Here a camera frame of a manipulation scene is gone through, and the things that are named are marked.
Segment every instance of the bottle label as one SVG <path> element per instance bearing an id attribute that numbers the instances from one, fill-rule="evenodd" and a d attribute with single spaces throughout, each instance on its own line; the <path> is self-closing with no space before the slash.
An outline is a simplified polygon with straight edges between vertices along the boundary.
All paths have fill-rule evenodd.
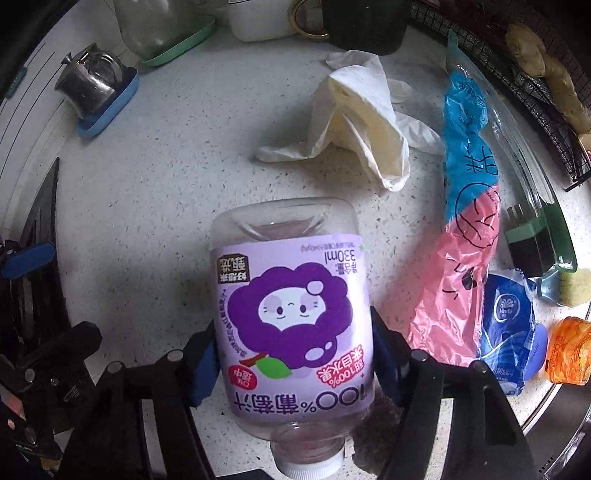
<path id="1" fill-rule="evenodd" d="M 211 251 L 216 337 L 232 411 L 325 420 L 374 400 L 365 256 L 358 235 Z"/>

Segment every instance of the purple grape cartoon character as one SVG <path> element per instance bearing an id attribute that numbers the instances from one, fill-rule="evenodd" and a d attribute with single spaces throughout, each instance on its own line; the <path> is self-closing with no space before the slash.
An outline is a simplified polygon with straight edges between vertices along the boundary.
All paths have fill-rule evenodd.
<path id="1" fill-rule="evenodd" d="M 242 343 L 259 353 L 254 360 L 260 370 L 284 378 L 291 370 L 330 362 L 353 310 L 345 281 L 311 262 L 295 270 L 273 267 L 253 278 L 230 296 L 228 317 Z M 268 374 L 263 361 L 282 363 L 284 373 Z"/>

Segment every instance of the gold handle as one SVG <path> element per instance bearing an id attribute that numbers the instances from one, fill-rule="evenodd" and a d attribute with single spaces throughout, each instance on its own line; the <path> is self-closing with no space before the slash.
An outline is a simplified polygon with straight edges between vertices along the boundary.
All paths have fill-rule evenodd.
<path id="1" fill-rule="evenodd" d="M 294 30 L 307 38 L 313 38 L 314 40 L 326 40 L 329 37 L 328 32 L 323 31 L 322 33 L 310 33 L 306 30 L 302 30 L 302 28 L 298 25 L 296 20 L 297 11 L 300 9 L 302 5 L 304 5 L 308 0 L 297 0 L 294 3 L 293 7 L 291 7 L 290 11 L 290 22 L 291 26 L 294 27 Z"/>

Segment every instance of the black mug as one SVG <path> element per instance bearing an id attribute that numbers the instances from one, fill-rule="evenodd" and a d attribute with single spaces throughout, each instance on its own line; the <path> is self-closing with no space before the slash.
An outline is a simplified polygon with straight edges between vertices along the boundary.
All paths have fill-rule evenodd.
<path id="1" fill-rule="evenodd" d="M 291 7 L 290 21 L 297 32 L 344 50 L 388 55 L 402 44 L 411 0 L 322 0 L 320 33 L 307 32 L 297 23 L 297 11 L 305 2 L 297 0 Z"/>

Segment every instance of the metal teapot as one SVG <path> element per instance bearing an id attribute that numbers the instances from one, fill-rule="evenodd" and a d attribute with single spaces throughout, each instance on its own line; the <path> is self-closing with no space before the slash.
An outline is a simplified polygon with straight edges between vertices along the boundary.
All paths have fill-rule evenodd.
<path id="1" fill-rule="evenodd" d="M 80 118 L 102 113 L 119 94 L 125 66 L 112 53 L 89 45 L 74 58 L 61 61 L 66 68 L 54 90 L 63 93 Z"/>

